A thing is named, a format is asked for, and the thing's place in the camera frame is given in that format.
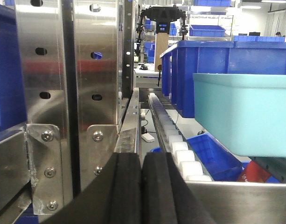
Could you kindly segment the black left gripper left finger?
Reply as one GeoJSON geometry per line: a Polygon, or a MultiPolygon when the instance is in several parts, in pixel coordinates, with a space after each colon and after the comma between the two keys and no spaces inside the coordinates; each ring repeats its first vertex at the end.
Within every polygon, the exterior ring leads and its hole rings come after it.
{"type": "Polygon", "coordinates": [[[140,224],[141,166],[136,153],[113,153],[91,184],[46,224],[140,224]]]}

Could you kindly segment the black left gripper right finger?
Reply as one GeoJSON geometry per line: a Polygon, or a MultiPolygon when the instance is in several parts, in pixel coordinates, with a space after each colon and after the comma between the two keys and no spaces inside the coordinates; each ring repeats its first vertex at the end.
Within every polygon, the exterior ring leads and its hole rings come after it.
{"type": "Polygon", "coordinates": [[[148,153],[142,168],[144,224],[213,224],[213,217],[190,191],[170,153],[148,153]]]}

